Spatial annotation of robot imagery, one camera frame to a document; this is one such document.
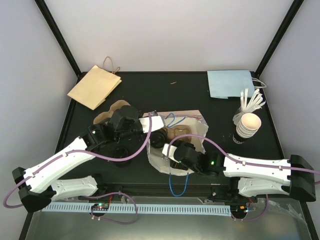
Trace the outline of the black plastic cup lid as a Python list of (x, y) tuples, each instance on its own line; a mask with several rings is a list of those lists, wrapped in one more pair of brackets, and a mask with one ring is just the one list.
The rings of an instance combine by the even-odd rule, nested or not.
[(167, 134), (165, 131), (154, 131), (150, 135), (150, 146), (155, 149), (163, 148), (167, 141)]

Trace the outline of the blue checkered paper bag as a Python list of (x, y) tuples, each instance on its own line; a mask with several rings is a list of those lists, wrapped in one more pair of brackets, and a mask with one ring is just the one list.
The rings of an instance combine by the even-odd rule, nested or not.
[[(192, 134), (184, 134), (175, 137), (170, 141), (169, 146), (179, 147), (181, 144), (187, 144), (195, 148), (197, 152), (205, 153), (203, 140), (200, 136), (205, 137), (209, 126), (199, 110), (180, 110), (180, 111), (163, 111), (158, 112), (157, 115), (161, 116), (164, 120), (164, 127), (172, 128), (177, 125), (187, 125), (191, 128)], [(190, 175), (194, 174), (170, 174), (170, 159), (162, 154), (162, 148), (153, 148), (150, 145), (150, 139), (147, 144), (147, 157), (148, 162), (159, 173), (164, 174), (168, 178), (168, 188), (174, 197), (182, 197), (187, 191), (187, 185)], [(176, 192), (173, 188), (173, 177), (182, 177), (185, 179), (183, 190)]]

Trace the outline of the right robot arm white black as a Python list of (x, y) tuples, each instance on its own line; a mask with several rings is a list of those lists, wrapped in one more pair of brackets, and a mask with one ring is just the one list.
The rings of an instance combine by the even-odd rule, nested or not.
[(243, 197), (286, 195), (301, 202), (316, 201), (314, 169), (299, 155), (289, 159), (265, 160), (234, 154), (196, 151), (193, 144), (176, 141), (165, 144), (162, 153), (180, 167), (202, 175), (222, 174), (230, 178), (228, 198), (234, 202)]

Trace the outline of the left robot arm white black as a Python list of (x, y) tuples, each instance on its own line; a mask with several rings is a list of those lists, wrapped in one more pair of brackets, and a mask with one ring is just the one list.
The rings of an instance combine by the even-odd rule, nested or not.
[(160, 116), (149, 113), (142, 117), (131, 105), (123, 105), (97, 118), (84, 134), (44, 162), (13, 170), (19, 207), (34, 213), (64, 198), (103, 199), (108, 188), (93, 176), (63, 181), (59, 178), (94, 158), (115, 163), (130, 161), (146, 147), (151, 133), (163, 127)]

